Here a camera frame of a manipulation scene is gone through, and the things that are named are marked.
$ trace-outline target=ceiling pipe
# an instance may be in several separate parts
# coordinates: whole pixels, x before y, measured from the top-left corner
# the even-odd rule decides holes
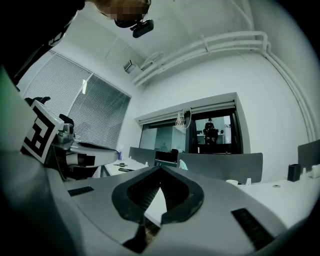
[[[205,41],[206,43],[213,43],[215,41],[218,40],[224,40],[224,39],[234,39],[234,38],[241,38],[241,37],[254,37],[254,36],[261,36],[262,37],[262,51],[265,53],[267,51],[267,43],[268,43],[268,36],[265,32],[262,31],[239,31],[239,32],[231,32],[231,33],[224,33],[224,34],[219,34],[219,35],[214,35],[214,36],[210,36],[210,37],[206,37]],[[190,50],[199,47],[199,46],[203,46],[204,45],[204,41],[203,40],[198,40],[196,42],[193,42],[189,45],[187,45],[186,47],[182,48],[179,51],[176,51],[170,55],[168,55],[167,57],[162,58],[161,60],[157,61],[156,63],[154,63],[153,65],[151,65],[150,67],[148,67],[146,70],[144,70],[141,74],[139,74],[133,81],[133,84],[140,84],[139,82],[141,80],[144,80],[145,77],[148,76],[149,73],[151,73],[152,71],[159,69],[161,66],[165,65],[167,61],[173,59],[173,58],[177,58],[178,56],[181,56],[183,54],[185,54],[186,52],[189,52]]]
[[[250,40],[251,45],[262,45],[263,42],[262,41],[258,41],[258,40]],[[229,43],[225,43],[225,47],[230,47],[230,48],[223,48],[221,46],[222,44],[220,44],[220,47],[218,49],[214,49],[214,47],[209,47],[209,50],[211,52],[211,54],[213,53],[218,53],[218,52],[227,52],[227,51],[241,51],[241,50],[246,50],[246,51],[250,51],[250,50],[258,50],[261,51],[260,48],[256,48],[256,47],[231,47],[231,46],[243,46],[243,45],[248,45],[248,41],[234,41],[234,42],[229,42]],[[159,75],[163,72],[165,72],[166,70],[173,68],[174,66],[177,66],[183,62],[204,56],[204,55],[208,55],[208,52],[205,49],[199,49],[199,50],[195,50],[193,52],[190,52],[188,54],[185,54],[183,56],[181,56],[180,58],[177,58],[176,60],[162,66],[161,68],[157,69],[156,71],[152,72],[151,74],[149,74],[147,77],[145,77],[144,79],[142,79],[140,82],[138,82],[136,85],[137,86],[141,86],[142,84],[144,84],[146,81],[148,81],[149,79],[151,79],[152,77]]]
[[[255,30],[255,21],[249,0],[242,0],[243,11],[252,23],[252,30]]]
[[[248,16],[245,14],[245,12],[237,5],[234,0],[229,0],[230,3],[234,6],[234,8],[241,14],[241,16],[245,19],[246,23],[248,24],[248,28],[250,31],[254,30],[254,26],[252,21],[248,18]]]
[[[282,75],[282,77],[288,84],[302,112],[307,131],[308,142],[314,142],[317,139],[314,122],[310,114],[310,108],[307,106],[305,98],[300,90],[300,88],[302,88],[300,81],[291,72],[291,70],[276,55],[271,52],[270,42],[268,42],[268,50],[267,53],[264,54],[264,56],[278,70],[278,72]]]

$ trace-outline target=gray desk divider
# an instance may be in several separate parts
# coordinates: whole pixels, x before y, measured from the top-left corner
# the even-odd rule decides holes
[[[129,157],[141,164],[148,162],[149,166],[155,166],[156,150],[130,147]]]
[[[218,180],[236,180],[245,184],[261,181],[264,156],[252,154],[189,154],[179,153],[177,166],[183,160],[190,172]]]
[[[320,139],[298,146],[298,163],[301,171],[306,168],[307,172],[311,171],[312,166],[320,165]]]

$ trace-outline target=window blinds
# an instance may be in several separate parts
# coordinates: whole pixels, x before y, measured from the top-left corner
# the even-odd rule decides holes
[[[76,98],[69,117],[82,141],[115,149],[130,97],[96,75]]]
[[[46,97],[57,117],[68,115],[82,141],[115,149],[130,97],[81,66],[55,54],[38,72],[24,97]],[[85,94],[80,92],[87,81]]]
[[[36,75],[24,98],[49,96],[51,100],[47,101],[45,106],[57,117],[60,114],[67,115],[83,86],[83,80],[87,80],[90,74],[56,54]]]

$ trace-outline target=cable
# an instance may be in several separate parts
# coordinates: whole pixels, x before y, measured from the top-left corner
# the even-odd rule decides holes
[[[191,111],[191,108],[190,108],[190,122],[189,122],[189,125],[186,128],[184,128],[184,126],[185,126],[185,115],[184,115],[183,110],[182,110],[182,115],[181,115],[180,112],[178,113],[178,118],[175,121],[175,126],[178,129],[182,129],[182,130],[188,129],[189,126],[191,125],[191,117],[192,117],[192,111]]]

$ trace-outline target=wall-mounted device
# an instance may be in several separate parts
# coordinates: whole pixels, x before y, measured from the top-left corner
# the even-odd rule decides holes
[[[131,60],[129,60],[124,66],[124,71],[127,72],[132,78],[136,78],[138,75],[140,75],[142,73],[142,70],[140,69],[140,67],[132,62]]]
[[[151,0],[147,0],[147,5],[150,7]],[[155,23],[152,19],[143,20],[145,16],[146,14],[142,14],[140,20],[115,20],[114,22],[119,28],[130,28],[130,30],[133,31],[133,37],[139,38],[154,30],[155,27]]]

